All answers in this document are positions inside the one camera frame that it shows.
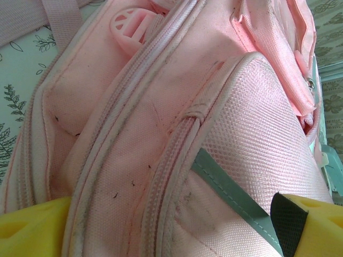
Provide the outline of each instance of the mint green strap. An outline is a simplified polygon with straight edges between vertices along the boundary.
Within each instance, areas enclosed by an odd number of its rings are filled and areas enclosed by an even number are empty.
[[[268,213],[230,178],[205,149],[201,148],[198,152],[192,170],[206,181],[225,203],[282,255]]]

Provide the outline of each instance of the backpack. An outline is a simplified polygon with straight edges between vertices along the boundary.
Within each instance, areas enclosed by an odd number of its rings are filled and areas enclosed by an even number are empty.
[[[37,85],[0,213],[71,196],[62,256],[280,256],[244,193],[332,202],[315,40],[305,0],[108,0]]]

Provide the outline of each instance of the strap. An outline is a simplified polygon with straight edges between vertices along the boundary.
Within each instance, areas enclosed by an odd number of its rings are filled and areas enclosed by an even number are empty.
[[[59,50],[70,42],[91,0],[0,0],[0,47],[50,22]]]
[[[227,205],[237,212],[282,255],[282,250],[268,213],[244,189],[233,181],[205,149],[201,148],[198,152],[193,162],[192,170],[207,182]]]

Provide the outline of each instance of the pink strap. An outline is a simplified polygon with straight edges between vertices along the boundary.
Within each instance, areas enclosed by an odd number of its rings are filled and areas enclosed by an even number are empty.
[[[0,47],[50,22],[63,50],[81,25],[78,7],[91,0],[0,0]]]

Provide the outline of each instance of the black fabric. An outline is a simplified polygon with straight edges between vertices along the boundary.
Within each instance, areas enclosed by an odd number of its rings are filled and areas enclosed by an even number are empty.
[[[294,256],[307,215],[306,211],[282,194],[276,193],[274,195],[270,216],[284,257]]]

